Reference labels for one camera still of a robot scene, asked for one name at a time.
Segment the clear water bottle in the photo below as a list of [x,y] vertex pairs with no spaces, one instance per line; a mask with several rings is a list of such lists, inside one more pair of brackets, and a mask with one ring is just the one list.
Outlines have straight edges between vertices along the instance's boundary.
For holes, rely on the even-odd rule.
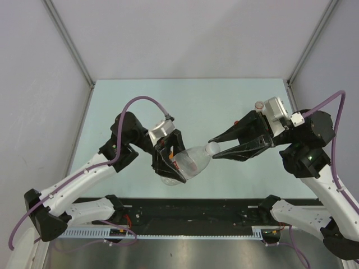
[[192,147],[174,156],[171,160],[188,181],[200,174],[210,163],[212,156],[205,151],[205,146]]

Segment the milk bottle with red label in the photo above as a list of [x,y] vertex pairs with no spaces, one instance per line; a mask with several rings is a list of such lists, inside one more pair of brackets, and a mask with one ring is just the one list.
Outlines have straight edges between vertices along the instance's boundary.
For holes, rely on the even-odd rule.
[[261,112],[263,111],[265,105],[262,101],[257,101],[254,106],[257,112]]

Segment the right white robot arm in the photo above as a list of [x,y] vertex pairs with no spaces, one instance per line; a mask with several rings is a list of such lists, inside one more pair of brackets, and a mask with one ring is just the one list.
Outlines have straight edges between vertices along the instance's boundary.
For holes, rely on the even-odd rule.
[[305,110],[286,112],[250,111],[213,142],[238,140],[238,146],[222,151],[216,159],[244,162],[269,148],[287,145],[280,151],[286,172],[300,179],[317,196],[325,210],[311,211],[269,195],[259,205],[259,219],[265,225],[275,221],[295,226],[317,238],[342,260],[358,259],[358,214],[339,192],[332,175],[334,162],[324,151],[335,132],[330,114],[316,111],[307,118]]

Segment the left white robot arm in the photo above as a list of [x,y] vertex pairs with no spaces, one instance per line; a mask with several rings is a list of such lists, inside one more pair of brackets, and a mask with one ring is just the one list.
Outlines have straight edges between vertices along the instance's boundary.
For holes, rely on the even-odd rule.
[[101,180],[128,167],[139,155],[135,146],[152,157],[151,167],[157,175],[185,183],[184,175],[169,158],[185,150],[181,131],[173,121],[166,114],[154,128],[146,129],[134,113],[122,112],[111,126],[110,139],[78,171],[42,191],[27,191],[24,217],[31,219],[38,239],[50,242],[76,224],[121,222],[125,208],[113,194],[92,202],[76,203],[76,200]]

